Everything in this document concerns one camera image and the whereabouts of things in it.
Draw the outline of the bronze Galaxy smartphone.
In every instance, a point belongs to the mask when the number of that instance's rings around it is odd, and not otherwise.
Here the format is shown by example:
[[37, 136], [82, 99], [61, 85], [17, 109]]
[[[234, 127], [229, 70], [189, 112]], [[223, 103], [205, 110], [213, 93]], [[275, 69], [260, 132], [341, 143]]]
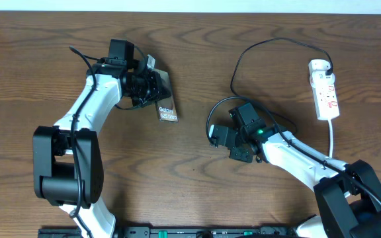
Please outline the bronze Galaxy smartphone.
[[155, 69], [155, 71], [160, 74], [163, 87], [167, 90], [168, 93], [170, 93], [169, 97], [159, 100], [155, 104], [159, 121], [178, 123], [179, 119], [177, 116], [177, 110], [175, 108], [173, 89], [169, 78], [169, 74], [168, 72], [162, 71], [160, 69]]

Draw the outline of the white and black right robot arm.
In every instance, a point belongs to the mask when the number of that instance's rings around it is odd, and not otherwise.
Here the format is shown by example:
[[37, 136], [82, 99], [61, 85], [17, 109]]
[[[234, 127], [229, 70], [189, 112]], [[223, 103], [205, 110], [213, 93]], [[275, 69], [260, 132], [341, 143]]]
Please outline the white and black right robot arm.
[[346, 163], [307, 146], [286, 128], [267, 126], [247, 102], [229, 111], [233, 126], [206, 124], [211, 145], [229, 157], [277, 166], [314, 192], [318, 215], [298, 224], [298, 237], [381, 237], [381, 182], [363, 160]]

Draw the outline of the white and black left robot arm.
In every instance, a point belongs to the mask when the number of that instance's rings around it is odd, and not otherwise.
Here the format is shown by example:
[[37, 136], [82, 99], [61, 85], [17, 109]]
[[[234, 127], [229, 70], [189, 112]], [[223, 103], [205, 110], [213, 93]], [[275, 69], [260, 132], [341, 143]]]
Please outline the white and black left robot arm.
[[155, 69], [155, 59], [134, 57], [138, 47], [112, 39], [108, 56], [93, 58], [70, 50], [87, 65], [85, 86], [68, 112], [53, 126], [39, 126], [32, 137], [34, 192], [68, 213], [72, 228], [41, 228], [39, 237], [123, 237], [102, 199], [104, 169], [98, 135], [123, 97], [132, 109], [171, 96]]

